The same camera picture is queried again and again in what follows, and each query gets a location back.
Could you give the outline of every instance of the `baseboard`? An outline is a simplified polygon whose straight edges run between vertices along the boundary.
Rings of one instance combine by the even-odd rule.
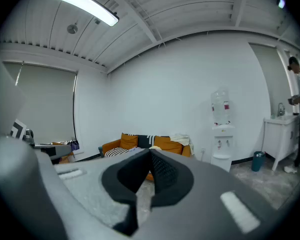
[[[81,160],[78,160],[78,161],[75,161],[75,162],[84,162],[84,161],[89,161],[89,160],[92,160],[92,159],[96,159],[96,158],[99,158],[101,157],[100,154],[95,154],[93,156],[89,156],[87,158],[84,158],[84,159],[81,159]]]
[[[250,162],[253,160],[253,156],[248,157],[248,158],[244,158],[244,159],[240,159],[240,160],[234,160],[231,162],[231,165],[237,165],[237,164],[242,164],[242,163],[246,163],[246,162]]]

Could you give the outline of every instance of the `water dispenser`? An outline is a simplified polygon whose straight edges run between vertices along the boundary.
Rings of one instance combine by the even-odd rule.
[[[235,127],[230,124],[214,126],[212,133],[214,138],[211,164],[229,172],[234,155]]]

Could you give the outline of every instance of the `roller blind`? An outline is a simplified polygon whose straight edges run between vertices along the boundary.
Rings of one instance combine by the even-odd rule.
[[[292,113],[288,103],[291,91],[284,65],[276,48],[258,44],[250,44],[262,68],[269,91],[271,114],[277,116],[278,104],[283,103],[285,111]]]
[[[21,64],[5,63],[13,79]],[[68,141],[75,137],[73,95],[76,73],[36,65],[23,65],[17,86],[26,102],[17,119],[33,131],[37,144]]]

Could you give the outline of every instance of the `cushion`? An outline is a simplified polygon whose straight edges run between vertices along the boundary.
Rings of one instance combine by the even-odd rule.
[[[108,152],[105,152],[104,156],[105,157],[114,157],[119,154],[127,153],[128,151],[129,151],[128,149],[124,149],[122,147],[115,147],[115,148],[109,150]]]
[[[155,144],[155,135],[138,135],[138,147],[148,149]]]
[[[137,135],[121,134],[120,148],[129,150],[138,145]]]
[[[164,151],[172,152],[181,155],[182,144],[179,142],[171,141],[169,137],[155,136],[154,145],[160,147]]]

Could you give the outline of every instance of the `sink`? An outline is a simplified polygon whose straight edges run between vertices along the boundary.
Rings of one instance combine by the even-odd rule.
[[[275,118],[265,118],[264,121],[273,124],[288,125],[297,120],[299,117],[293,114],[281,115]]]

